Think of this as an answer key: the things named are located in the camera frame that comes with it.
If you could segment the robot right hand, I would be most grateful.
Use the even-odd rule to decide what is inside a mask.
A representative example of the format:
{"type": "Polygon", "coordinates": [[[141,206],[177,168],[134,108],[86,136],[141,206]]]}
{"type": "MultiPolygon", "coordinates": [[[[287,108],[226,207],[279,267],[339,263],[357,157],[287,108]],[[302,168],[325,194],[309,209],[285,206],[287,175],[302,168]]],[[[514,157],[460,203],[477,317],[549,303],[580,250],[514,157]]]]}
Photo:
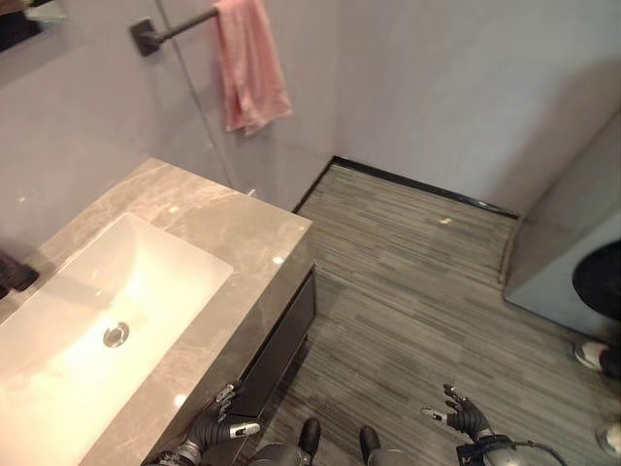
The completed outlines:
{"type": "Polygon", "coordinates": [[[444,383],[443,393],[448,399],[445,404],[450,413],[440,412],[433,408],[422,408],[421,414],[466,434],[472,441],[494,436],[492,427],[482,410],[468,397],[462,395],[455,385],[444,383]]]}

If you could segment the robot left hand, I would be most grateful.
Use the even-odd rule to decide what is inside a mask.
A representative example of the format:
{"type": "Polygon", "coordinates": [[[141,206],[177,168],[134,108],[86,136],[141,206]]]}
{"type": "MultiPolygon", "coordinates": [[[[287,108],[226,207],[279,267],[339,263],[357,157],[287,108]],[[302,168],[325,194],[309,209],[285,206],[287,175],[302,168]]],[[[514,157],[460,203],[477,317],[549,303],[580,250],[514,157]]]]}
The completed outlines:
{"type": "Polygon", "coordinates": [[[240,387],[235,381],[223,386],[212,401],[194,418],[185,436],[185,440],[205,451],[230,440],[258,434],[261,424],[256,420],[236,421],[228,417],[240,387]]]}

